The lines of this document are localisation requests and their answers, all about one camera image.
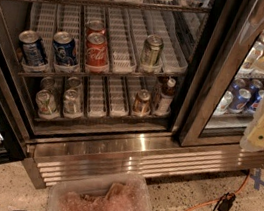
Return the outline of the white can behind glass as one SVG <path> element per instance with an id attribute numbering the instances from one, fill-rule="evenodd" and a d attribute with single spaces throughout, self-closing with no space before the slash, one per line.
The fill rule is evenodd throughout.
<path id="1" fill-rule="evenodd" d="M 214 115 L 220 116 L 227 111 L 228 106 L 233 100 L 233 93 L 231 91 L 227 91 L 224 93 L 222 99 L 214 110 Z"/>

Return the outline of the left blue pepsi can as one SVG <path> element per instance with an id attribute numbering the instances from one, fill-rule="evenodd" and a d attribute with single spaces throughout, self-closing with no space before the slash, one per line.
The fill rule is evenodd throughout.
<path id="1" fill-rule="evenodd" d="M 41 37 L 33 30 L 22 31 L 19 43 L 23 55 L 24 70 L 26 72 L 44 72 L 47 70 L 48 58 Z"/>

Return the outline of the front left 7up can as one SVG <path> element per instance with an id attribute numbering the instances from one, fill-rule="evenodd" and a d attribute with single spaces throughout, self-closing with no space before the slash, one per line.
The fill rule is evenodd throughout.
<path id="1" fill-rule="evenodd" d="M 38 115 L 44 120 L 54 119 L 59 117 L 58 103 L 52 91 L 43 89 L 36 94 Z"/>

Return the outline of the clear plastic bin bubble wrap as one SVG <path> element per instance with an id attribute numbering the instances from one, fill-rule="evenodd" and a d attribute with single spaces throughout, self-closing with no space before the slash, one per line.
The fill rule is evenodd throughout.
<path id="1" fill-rule="evenodd" d="M 47 211 L 152 211 L 144 179 L 122 173 L 61 182 L 50 190 Z"/>

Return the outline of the red coca-cola can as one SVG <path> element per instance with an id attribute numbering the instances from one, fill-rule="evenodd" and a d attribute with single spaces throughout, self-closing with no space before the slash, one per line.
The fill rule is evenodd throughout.
<path id="1" fill-rule="evenodd" d="M 102 33 L 94 32 L 88 35 L 86 41 L 86 68 L 90 72 L 101 73 L 107 69 L 107 39 Z"/>
<path id="2" fill-rule="evenodd" d="M 90 35 L 91 33 L 105 34 L 106 28 L 102 21 L 91 20 L 86 24 L 86 34 Z"/>

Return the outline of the stainless steel fridge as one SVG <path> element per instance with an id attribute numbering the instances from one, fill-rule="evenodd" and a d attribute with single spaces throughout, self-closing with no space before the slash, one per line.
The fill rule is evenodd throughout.
<path id="1" fill-rule="evenodd" d="M 182 145 L 180 136 L 206 71 L 219 51 L 219 35 L 234 19 L 242 0 L 0 0 L 0 45 L 16 89 L 25 156 L 21 160 L 38 188 L 88 177 L 138 172 L 163 177 L 264 168 L 264 149 L 249 152 L 232 144 Z M 86 24 L 102 21 L 107 39 L 107 69 L 90 72 L 85 64 Z M 26 72 L 20 33 L 42 39 L 48 68 Z M 75 72 L 56 72 L 54 34 L 74 38 L 79 59 Z M 140 63 L 144 40 L 159 35 L 164 48 L 154 72 Z M 44 77 L 55 79 L 59 117 L 38 115 L 36 94 Z M 82 80 L 78 91 L 83 115 L 64 116 L 66 80 Z M 174 78 L 175 95 L 160 116 L 155 106 L 161 88 Z M 133 109 L 139 90 L 150 93 L 150 110 Z"/>

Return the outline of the glass fridge door right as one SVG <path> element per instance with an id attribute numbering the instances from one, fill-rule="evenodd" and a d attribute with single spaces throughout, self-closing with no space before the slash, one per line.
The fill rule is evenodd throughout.
<path id="1" fill-rule="evenodd" d="M 234 19 L 220 32 L 219 51 L 181 133 L 182 145 L 238 142 L 253 119 L 252 111 L 246 109 L 249 101 L 240 113 L 230 113 L 227 108 L 218 116 L 214 110 L 227 91 L 234 98 L 242 88 L 252 96 L 264 90 L 264 0 L 242 0 L 231 13 Z"/>

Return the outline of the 7up can bottom shelf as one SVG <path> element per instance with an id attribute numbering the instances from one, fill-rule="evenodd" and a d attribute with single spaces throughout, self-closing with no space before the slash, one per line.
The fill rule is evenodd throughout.
<path id="1" fill-rule="evenodd" d="M 75 89 L 68 89 L 63 97 L 63 113 L 65 117 L 77 118 L 83 116 L 81 111 L 81 100 L 78 91 Z"/>

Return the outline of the blue tape cross mark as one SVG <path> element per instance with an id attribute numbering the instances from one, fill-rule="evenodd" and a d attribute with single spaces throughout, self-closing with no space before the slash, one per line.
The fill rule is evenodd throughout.
<path id="1" fill-rule="evenodd" d="M 254 189 L 256 189 L 257 191 L 263 186 L 264 187 L 264 180 L 261 179 L 262 175 L 261 175 L 262 170 L 257 168 L 254 173 L 251 174 L 251 178 L 254 181 Z"/>

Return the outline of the rear silver can bottom shelf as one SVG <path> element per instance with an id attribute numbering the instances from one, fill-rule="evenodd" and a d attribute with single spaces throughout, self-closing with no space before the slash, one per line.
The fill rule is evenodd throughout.
<path id="1" fill-rule="evenodd" d="M 76 91 L 79 91 L 82 87 L 82 80 L 81 78 L 78 78 L 77 76 L 69 77 L 66 80 L 66 88 L 67 89 L 76 89 Z"/>

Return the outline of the front red coca-cola can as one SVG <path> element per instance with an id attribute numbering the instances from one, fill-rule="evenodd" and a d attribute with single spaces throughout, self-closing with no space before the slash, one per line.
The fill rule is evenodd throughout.
<path id="1" fill-rule="evenodd" d="M 107 39 L 102 33 L 94 32 L 88 35 L 86 41 L 86 68 L 90 72 L 101 73 L 107 69 Z"/>

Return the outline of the dark blue pepsi can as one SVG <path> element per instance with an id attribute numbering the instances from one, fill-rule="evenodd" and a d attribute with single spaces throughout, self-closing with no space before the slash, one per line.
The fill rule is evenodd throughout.
<path id="1" fill-rule="evenodd" d="M 60 31 L 54 34 L 54 68 L 56 72 L 73 73 L 79 69 L 79 57 L 76 43 L 68 32 Z"/>

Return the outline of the rear red coca-cola can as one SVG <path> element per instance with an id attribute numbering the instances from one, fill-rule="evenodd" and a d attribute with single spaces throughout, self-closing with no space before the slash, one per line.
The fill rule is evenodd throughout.
<path id="1" fill-rule="evenodd" d="M 86 24 L 86 34 L 90 35 L 91 33 L 105 34 L 106 28 L 102 21 L 91 20 Z"/>

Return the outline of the brown glass bottle white label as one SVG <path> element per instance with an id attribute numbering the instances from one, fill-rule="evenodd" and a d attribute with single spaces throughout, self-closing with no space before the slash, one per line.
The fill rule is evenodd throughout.
<path id="1" fill-rule="evenodd" d="M 175 79 L 168 79 L 167 83 L 165 83 L 161 88 L 160 99 L 158 99 L 157 105 L 155 106 L 155 113 L 157 115 L 164 115 L 169 111 L 169 106 L 175 95 Z"/>

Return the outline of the rear left silver can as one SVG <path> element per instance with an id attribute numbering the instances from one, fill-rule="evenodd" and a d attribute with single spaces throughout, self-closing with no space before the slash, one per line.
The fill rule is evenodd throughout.
<path id="1" fill-rule="evenodd" d="M 56 90 L 55 84 L 56 84 L 55 79 L 47 76 L 41 79 L 40 88 L 42 90 L 47 90 L 54 93 Z"/>

